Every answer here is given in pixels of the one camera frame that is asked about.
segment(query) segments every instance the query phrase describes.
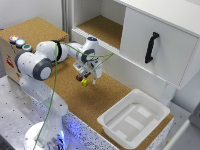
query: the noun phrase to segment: white wall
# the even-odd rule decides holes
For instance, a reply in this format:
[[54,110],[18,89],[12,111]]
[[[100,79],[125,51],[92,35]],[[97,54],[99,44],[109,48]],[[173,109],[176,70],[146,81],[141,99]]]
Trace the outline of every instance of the white wall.
[[183,89],[177,90],[173,102],[189,112],[195,109],[200,102],[200,71],[183,87]]
[[61,0],[0,0],[0,29],[37,16],[62,29]]

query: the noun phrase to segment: rectangular white bin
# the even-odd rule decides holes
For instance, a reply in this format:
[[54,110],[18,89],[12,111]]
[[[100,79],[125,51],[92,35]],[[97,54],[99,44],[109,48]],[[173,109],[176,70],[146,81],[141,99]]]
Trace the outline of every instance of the rectangular white bin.
[[126,149],[135,149],[170,113],[140,90],[133,90],[97,120],[105,133]]

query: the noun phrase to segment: plastic container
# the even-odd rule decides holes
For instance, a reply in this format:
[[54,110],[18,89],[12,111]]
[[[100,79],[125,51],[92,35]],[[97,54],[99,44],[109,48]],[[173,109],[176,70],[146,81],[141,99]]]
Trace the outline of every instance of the plastic container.
[[169,108],[136,89],[97,121],[105,133],[122,147],[135,149],[169,113]]

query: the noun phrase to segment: cabinet door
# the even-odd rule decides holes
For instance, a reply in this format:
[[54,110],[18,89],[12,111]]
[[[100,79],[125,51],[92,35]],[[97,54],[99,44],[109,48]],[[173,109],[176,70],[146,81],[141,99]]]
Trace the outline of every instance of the cabinet door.
[[[146,64],[145,56],[153,32],[159,37],[154,40],[153,60]],[[193,35],[127,8],[120,54],[179,86],[197,40]]]

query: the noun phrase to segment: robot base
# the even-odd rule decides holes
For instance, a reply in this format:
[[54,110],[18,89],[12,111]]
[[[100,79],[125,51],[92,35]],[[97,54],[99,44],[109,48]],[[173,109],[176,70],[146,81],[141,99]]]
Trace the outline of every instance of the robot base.
[[[35,124],[26,132],[25,138],[24,138],[24,149],[25,150],[33,150],[33,148],[35,146],[34,138],[36,137],[39,130],[42,128],[43,123],[44,122]],[[65,133],[64,143],[65,143],[66,148],[68,147],[69,142],[70,142],[69,135],[67,135],[67,133]],[[46,146],[45,148],[41,148],[38,145],[36,145],[34,150],[57,150],[57,148],[54,148],[55,146],[52,146],[51,142],[49,143],[49,147]]]

